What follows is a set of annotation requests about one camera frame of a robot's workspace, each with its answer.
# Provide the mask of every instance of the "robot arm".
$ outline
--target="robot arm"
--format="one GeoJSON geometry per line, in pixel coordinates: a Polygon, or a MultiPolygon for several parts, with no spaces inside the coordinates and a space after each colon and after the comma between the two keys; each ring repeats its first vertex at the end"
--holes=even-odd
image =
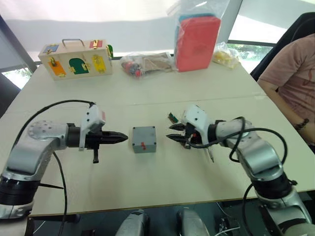
{"type": "Polygon", "coordinates": [[[98,163],[100,144],[123,142],[122,133],[102,131],[105,115],[92,105],[82,118],[81,127],[38,121],[31,124],[23,138],[13,147],[0,177],[0,219],[25,218],[30,214],[33,197],[56,150],[77,147],[94,150],[98,163]]]}
{"type": "MultiPolygon", "coordinates": [[[[182,124],[170,128],[184,133],[168,137],[185,147],[189,142],[206,145],[242,129],[240,119],[213,122],[195,105],[184,112],[181,122],[182,124]]],[[[245,129],[251,128],[252,124],[246,121],[245,129]]],[[[225,139],[220,145],[233,149],[238,136],[225,139]]],[[[301,235],[315,230],[308,211],[284,173],[276,151],[267,141],[261,139],[255,131],[243,133],[236,153],[262,203],[260,211],[272,235],[290,235],[293,230],[293,235],[301,235]]]]}

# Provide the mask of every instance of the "bracelet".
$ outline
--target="bracelet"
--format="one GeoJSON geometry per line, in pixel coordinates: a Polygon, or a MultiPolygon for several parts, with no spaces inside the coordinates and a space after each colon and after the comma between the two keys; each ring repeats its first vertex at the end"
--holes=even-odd
{"type": "Polygon", "coordinates": [[[304,121],[303,121],[302,123],[297,124],[294,128],[295,128],[297,131],[299,131],[300,129],[304,128],[305,125],[306,125],[308,122],[310,122],[309,119],[304,119],[304,121]]]}

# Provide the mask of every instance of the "pink shirt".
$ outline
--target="pink shirt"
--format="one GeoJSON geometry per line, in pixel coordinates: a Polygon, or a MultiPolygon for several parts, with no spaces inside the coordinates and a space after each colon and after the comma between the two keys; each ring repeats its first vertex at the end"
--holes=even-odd
{"type": "Polygon", "coordinates": [[[278,86],[296,114],[315,122],[315,34],[282,48],[259,79],[278,86]]]}

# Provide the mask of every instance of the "black office chair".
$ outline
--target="black office chair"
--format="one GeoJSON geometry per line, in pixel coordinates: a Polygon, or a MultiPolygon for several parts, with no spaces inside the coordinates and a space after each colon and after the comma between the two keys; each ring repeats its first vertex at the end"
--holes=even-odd
{"type": "Polygon", "coordinates": [[[0,73],[0,118],[19,92],[20,89],[0,73]]]}
{"type": "Polygon", "coordinates": [[[251,72],[251,76],[257,81],[260,75],[267,68],[275,55],[287,44],[296,39],[306,37],[315,33],[315,12],[302,14],[293,25],[284,33],[277,44],[261,60],[258,66],[251,72]]]}

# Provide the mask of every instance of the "white table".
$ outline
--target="white table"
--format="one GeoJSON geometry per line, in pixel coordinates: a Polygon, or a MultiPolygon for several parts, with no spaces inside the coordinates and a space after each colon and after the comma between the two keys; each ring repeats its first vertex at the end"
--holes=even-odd
{"type": "MultiPolygon", "coordinates": [[[[58,151],[68,187],[69,213],[239,199],[250,180],[240,164],[228,159],[228,148],[213,148],[213,164],[204,150],[186,150],[165,137],[173,132],[168,129],[171,123],[167,114],[180,117],[193,103],[212,119],[244,116],[256,127],[280,132],[289,147],[286,174],[298,181],[298,191],[315,189],[314,154],[241,66],[229,70],[212,63],[207,70],[152,74],[140,81],[122,73],[116,61],[114,69],[115,74],[108,78],[54,82],[40,66],[0,120],[0,130],[5,134],[0,136],[0,166],[5,164],[20,127],[36,110],[59,100],[87,99],[106,112],[106,130],[131,137],[132,127],[154,125],[157,152],[135,154],[128,140],[102,145],[100,163],[92,164],[91,150],[58,151]],[[42,99],[34,99],[33,92],[43,94],[42,99]]],[[[38,119],[79,125],[86,108],[82,104],[65,104],[38,119]]],[[[282,157],[283,145],[276,136],[263,132],[259,135],[282,157]]],[[[62,186],[53,158],[42,182],[62,186]]],[[[255,197],[253,191],[249,197],[255,197]]],[[[32,215],[62,212],[63,191],[40,187],[32,215]]]]}

